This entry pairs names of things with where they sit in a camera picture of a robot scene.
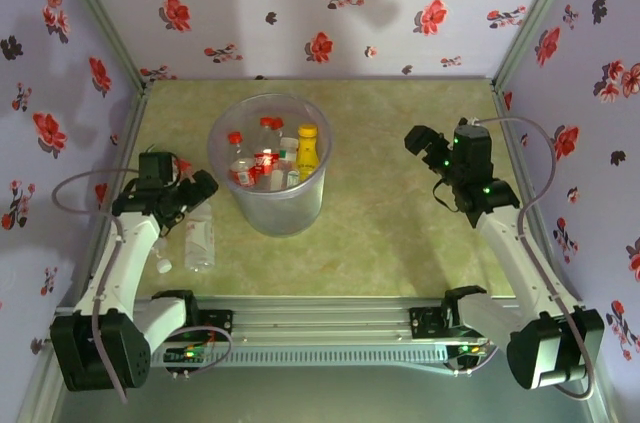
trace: plastic bottle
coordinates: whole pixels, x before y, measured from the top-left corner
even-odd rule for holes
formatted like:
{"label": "plastic bottle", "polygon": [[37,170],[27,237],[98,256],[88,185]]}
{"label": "plastic bottle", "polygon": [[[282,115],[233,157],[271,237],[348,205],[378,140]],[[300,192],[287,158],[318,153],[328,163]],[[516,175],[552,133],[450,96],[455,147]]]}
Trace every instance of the plastic bottle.
{"label": "plastic bottle", "polygon": [[273,132],[276,134],[276,136],[278,137],[278,141],[280,141],[282,139],[282,127],[284,126],[284,121],[282,121],[282,118],[277,117],[274,118],[273,120],[271,120],[271,129],[273,130]]}
{"label": "plastic bottle", "polygon": [[215,265],[211,205],[205,201],[187,215],[184,266],[198,273]]}
{"label": "plastic bottle", "polygon": [[296,164],[298,140],[282,138],[280,140],[280,157],[271,173],[271,191],[291,188],[300,183],[300,172]]}
{"label": "plastic bottle", "polygon": [[256,184],[254,169],[255,158],[242,144],[242,134],[239,131],[229,133],[229,175],[238,185],[252,187]]}
{"label": "plastic bottle", "polygon": [[271,176],[273,171],[273,165],[278,161],[278,146],[279,140],[271,129],[272,118],[264,117],[260,118],[260,134],[256,143],[255,151],[253,152],[255,157],[255,174],[256,179],[261,187],[268,189],[269,178],[265,176]]}
{"label": "plastic bottle", "polygon": [[298,157],[296,163],[300,171],[300,181],[309,178],[320,163],[316,152],[316,140],[318,138],[318,127],[316,125],[300,125],[298,127],[300,141],[298,144]]}

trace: red bottle cap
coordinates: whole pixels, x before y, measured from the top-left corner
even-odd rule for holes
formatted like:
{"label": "red bottle cap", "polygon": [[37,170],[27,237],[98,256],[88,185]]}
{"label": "red bottle cap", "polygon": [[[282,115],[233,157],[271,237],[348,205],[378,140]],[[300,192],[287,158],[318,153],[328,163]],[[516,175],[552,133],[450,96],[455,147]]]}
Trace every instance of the red bottle cap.
{"label": "red bottle cap", "polygon": [[271,129],[272,130],[279,130],[280,128],[282,128],[284,126],[284,121],[282,121],[282,118],[278,117],[278,118],[274,118],[271,121]]}
{"label": "red bottle cap", "polygon": [[229,143],[237,145],[238,143],[242,143],[242,133],[239,131],[234,131],[233,133],[229,133]]}

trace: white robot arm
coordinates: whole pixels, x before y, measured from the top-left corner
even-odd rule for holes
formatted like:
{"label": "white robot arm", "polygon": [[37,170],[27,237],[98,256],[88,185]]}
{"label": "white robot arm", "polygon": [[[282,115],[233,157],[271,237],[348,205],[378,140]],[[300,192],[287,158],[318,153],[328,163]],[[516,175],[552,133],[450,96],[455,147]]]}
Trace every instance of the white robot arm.
{"label": "white robot arm", "polygon": [[[151,354],[175,330],[194,325],[197,305],[188,290],[154,295],[135,321],[133,314],[142,270],[161,232],[169,231],[218,189],[205,171],[180,181],[175,166],[170,153],[140,154],[138,178],[127,184],[112,207],[122,234],[112,222],[86,293],[72,315],[56,317],[51,325],[51,341],[71,391],[113,388],[94,343],[92,318],[98,319],[99,338],[123,388],[141,386]],[[117,246],[118,253],[112,256]]]}
{"label": "white robot arm", "polygon": [[[451,147],[441,133],[416,126],[405,137],[405,147],[414,155],[426,151],[422,160],[451,186],[457,209],[488,242],[519,303],[515,313],[478,286],[456,288],[445,292],[440,321],[427,323],[462,332],[473,330],[491,340],[507,354],[511,372],[523,388],[584,378],[586,364],[568,318],[575,322],[594,360],[604,322],[596,310],[586,310],[558,280],[526,224],[519,234],[520,202],[506,182],[493,177],[491,138],[486,128],[468,125],[462,119]],[[523,237],[531,253],[523,246]],[[433,320],[433,313],[424,313],[424,317]]]}

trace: purple wall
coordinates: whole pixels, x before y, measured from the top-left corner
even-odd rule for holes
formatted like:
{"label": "purple wall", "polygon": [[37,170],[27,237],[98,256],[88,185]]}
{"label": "purple wall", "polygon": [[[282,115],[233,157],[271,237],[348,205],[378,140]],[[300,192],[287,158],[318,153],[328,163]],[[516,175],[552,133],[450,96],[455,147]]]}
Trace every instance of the purple wall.
{"label": "purple wall", "polygon": [[[51,190],[112,163],[111,135],[122,129],[133,86],[80,0],[0,7],[0,421],[9,422],[91,231],[87,218],[53,207]],[[101,183],[79,183],[64,199],[95,209]]]}
{"label": "purple wall", "polygon": [[[511,114],[554,139],[557,178],[540,207],[566,276],[606,319],[600,358],[622,421],[640,412],[639,8],[640,0],[555,0],[505,87]],[[548,150],[535,131],[518,132],[540,189]]]}

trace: cable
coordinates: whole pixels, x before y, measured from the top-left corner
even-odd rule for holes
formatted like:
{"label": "cable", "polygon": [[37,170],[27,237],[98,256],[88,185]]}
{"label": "cable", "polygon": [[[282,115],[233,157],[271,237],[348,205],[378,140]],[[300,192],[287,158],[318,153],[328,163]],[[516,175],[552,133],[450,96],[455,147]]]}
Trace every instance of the cable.
{"label": "cable", "polygon": [[229,347],[227,348],[226,353],[222,355],[220,358],[218,358],[212,363],[209,363],[206,366],[198,368],[194,371],[190,371],[189,374],[195,375],[197,373],[204,373],[205,371],[209,371],[213,367],[218,366],[220,363],[226,360],[231,354],[231,352],[233,351],[233,338],[231,338],[231,335],[228,332],[226,332],[222,328],[218,328],[217,326],[202,325],[202,326],[189,326],[187,328],[180,328],[174,331],[173,333],[171,333],[169,337],[181,335],[182,333],[189,333],[191,331],[215,331],[216,333],[220,333],[229,342]]}
{"label": "cable", "polygon": [[62,203],[60,203],[60,200],[58,199],[58,192],[64,186],[68,185],[72,181],[78,180],[80,178],[84,178],[86,176],[102,174],[102,173],[129,173],[129,172],[138,173],[137,170],[132,170],[130,168],[114,168],[109,170],[85,171],[84,173],[77,174],[75,176],[67,178],[66,180],[63,180],[62,182],[58,183],[58,186],[56,186],[51,192],[51,199],[53,200],[53,204],[56,207],[60,208],[61,210],[64,210],[68,213],[72,213],[75,215],[104,216],[110,221],[112,221],[116,227],[118,238],[116,239],[116,244],[115,244],[115,247],[113,248],[113,251],[111,252],[111,256],[109,256],[109,261],[107,262],[107,266],[102,272],[102,276],[100,277],[100,281],[98,282],[98,290],[96,292],[96,298],[93,302],[93,311],[91,313],[91,333],[93,334],[93,341],[96,345],[96,350],[98,351],[100,360],[102,361],[102,364],[107,370],[107,374],[109,375],[109,379],[113,384],[113,388],[118,393],[118,396],[120,397],[120,401],[123,404],[127,403],[127,393],[123,388],[122,384],[120,383],[120,379],[118,378],[118,373],[116,373],[116,370],[113,367],[113,363],[111,363],[111,360],[109,359],[109,355],[107,354],[107,350],[104,347],[104,342],[102,341],[102,335],[100,334],[100,329],[98,326],[98,317],[100,315],[100,303],[101,303],[100,297],[104,292],[104,288],[107,284],[107,278],[109,277],[109,273],[111,273],[111,269],[113,268],[113,265],[118,259],[118,255],[120,254],[120,248],[122,248],[122,245],[124,244],[124,230],[122,228],[122,223],[120,222],[119,218],[113,216],[111,213],[106,211],[78,210],[75,208],[70,208],[68,206],[65,206]]}
{"label": "cable", "polygon": [[594,385],[594,382],[595,382],[595,371],[594,371],[594,368],[593,368],[593,362],[591,361],[591,357],[589,356],[589,352],[588,352],[587,347],[586,347],[586,345],[584,343],[584,340],[582,339],[582,336],[580,335],[580,331],[578,330],[576,322],[573,320],[573,317],[571,316],[571,313],[569,312],[569,309],[567,308],[567,306],[564,304],[564,302],[560,298],[560,294],[556,290],[555,285],[553,284],[553,282],[551,281],[551,279],[549,278],[547,273],[542,268],[542,264],[540,263],[540,261],[538,261],[538,258],[536,257],[536,254],[534,253],[533,249],[531,248],[531,245],[529,244],[529,242],[527,240],[527,237],[525,235],[525,232],[524,232],[524,219],[525,219],[527,211],[529,211],[533,207],[533,205],[535,205],[538,201],[540,201],[544,197],[544,195],[549,191],[549,188],[551,187],[551,183],[553,182],[553,180],[555,178],[555,175],[556,175],[556,152],[555,152],[555,148],[553,147],[553,143],[552,143],[551,138],[549,138],[549,135],[547,135],[546,131],[544,131],[544,128],[542,128],[535,121],[532,121],[532,120],[530,120],[528,118],[521,118],[521,117],[518,117],[518,116],[501,116],[501,117],[497,117],[497,118],[488,118],[488,119],[485,119],[485,120],[476,121],[473,124],[474,125],[484,125],[485,123],[493,123],[493,122],[496,122],[496,121],[499,121],[499,122],[503,122],[503,121],[520,121],[520,122],[524,122],[524,123],[530,124],[531,126],[533,126],[544,137],[544,140],[546,141],[547,145],[549,146],[549,150],[551,151],[551,173],[549,175],[549,179],[547,180],[547,183],[544,185],[544,188],[542,189],[542,191],[540,191],[540,193],[537,196],[532,198],[526,205],[524,205],[522,207],[522,209],[520,210],[520,212],[518,213],[518,223],[517,223],[518,237],[520,238],[520,241],[522,242],[522,246],[524,247],[525,251],[527,252],[529,257],[531,258],[531,261],[533,261],[533,264],[535,265],[536,269],[538,270],[538,273],[540,274],[540,277],[544,281],[544,284],[547,287],[547,291],[551,294],[551,298],[553,298],[555,300],[555,302],[557,303],[558,307],[560,308],[560,311],[562,312],[563,316],[566,318],[567,324],[569,325],[569,328],[571,329],[571,333],[573,334],[573,337],[576,340],[578,348],[580,349],[580,353],[582,354],[582,357],[584,358],[584,364],[585,364],[585,368],[587,370],[588,383],[587,383],[587,389],[584,391],[584,393],[581,393],[581,394],[573,393],[573,392],[561,387],[560,385],[555,385],[555,387],[560,392],[564,393],[566,396],[568,396],[571,399],[578,400],[578,401],[585,401],[585,400],[588,400],[589,398],[591,398],[591,396],[593,396],[593,392],[595,390],[595,388],[594,388],[594,386],[595,386]]}

